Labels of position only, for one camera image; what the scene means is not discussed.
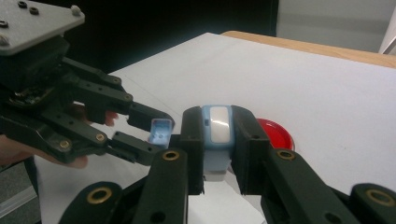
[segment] gray metal plate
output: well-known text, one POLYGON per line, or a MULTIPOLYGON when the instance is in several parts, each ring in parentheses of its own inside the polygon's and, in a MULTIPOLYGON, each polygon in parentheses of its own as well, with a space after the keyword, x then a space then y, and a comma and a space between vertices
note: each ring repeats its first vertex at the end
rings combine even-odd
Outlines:
POLYGON ((23 1, 27 8, 18 6, 19 1, 0 0, 0 55, 8 56, 28 49, 46 39, 61 35, 85 20, 85 15, 73 15, 71 8, 56 7, 37 2, 23 1), (38 9, 38 15, 30 12, 38 9))

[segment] screw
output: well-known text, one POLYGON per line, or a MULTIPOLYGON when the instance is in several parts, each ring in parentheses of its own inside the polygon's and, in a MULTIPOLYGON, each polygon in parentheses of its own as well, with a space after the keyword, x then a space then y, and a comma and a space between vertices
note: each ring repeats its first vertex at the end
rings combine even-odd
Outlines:
POLYGON ((64 141, 62 141, 62 142, 59 144, 59 146, 60 146, 61 148, 67 148, 67 147, 70 146, 70 143, 69 143, 68 141, 64 140, 64 141))
POLYGON ((99 134, 96 135, 96 139, 97 139, 99 142, 102 142, 103 140, 105 140, 105 136, 102 135, 101 133, 99 133, 99 134))
POLYGON ((8 22, 7 21, 0 21, 0 28, 8 28, 8 22))
POLYGON ((73 16, 81 15, 81 9, 78 6, 73 5, 70 9, 72 9, 73 16))
POLYGON ((35 16, 37 16, 39 14, 38 9, 36 7, 30 7, 29 12, 30 12, 30 14, 35 15, 35 16))
POLYGON ((0 46, 8 46, 8 45, 9 45, 8 37, 0 34, 0 46))
POLYGON ((27 8, 27 4, 23 1, 18 2, 18 7, 20 8, 27 8))

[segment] brass screw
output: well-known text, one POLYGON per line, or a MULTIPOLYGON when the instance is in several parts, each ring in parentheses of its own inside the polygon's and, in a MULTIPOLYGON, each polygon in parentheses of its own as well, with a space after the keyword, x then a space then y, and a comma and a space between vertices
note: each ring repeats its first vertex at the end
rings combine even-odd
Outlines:
POLYGON ((99 142, 102 142, 103 140, 105 140, 105 136, 102 135, 101 133, 99 133, 99 134, 96 135, 96 139, 97 139, 99 142))
POLYGON ((92 203, 92 204, 104 203, 105 201, 107 201, 107 199, 111 197, 111 195, 112 195, 112 191, 110 188, 101 187, 91 191, 87 196, 87 201, 88 203, 92 203))
POLYGON ((163 153, 163 159, 166 161, 175 161, 179 157, 180 157, 180 154, 178 154, 178 152, 173 151, 173 150, 163 153))
POLYGON ((59 146, 60 146, 61 148, 68 148, 68 147, 70 146, 70 143, 69 143, 67 140, 63 140, 63 141, 59 144, 59 146))
POLYGON ((388 195, 386 192, 379 189, 368 189, 366 195, 373 201, 382 204, 387 207, 393 207, 396 205, 395 200, 388 195))

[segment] red disc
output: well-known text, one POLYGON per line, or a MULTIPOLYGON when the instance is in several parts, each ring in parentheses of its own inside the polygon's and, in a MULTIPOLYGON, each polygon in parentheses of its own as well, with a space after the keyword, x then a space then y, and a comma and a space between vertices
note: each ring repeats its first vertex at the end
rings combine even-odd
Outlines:
POLYGON ((294 150, 293 139, 291 135, 279 124, 268 119, 257 119, 264 131, 270 138, 271 145, 274 148, 285 148, 294 150))

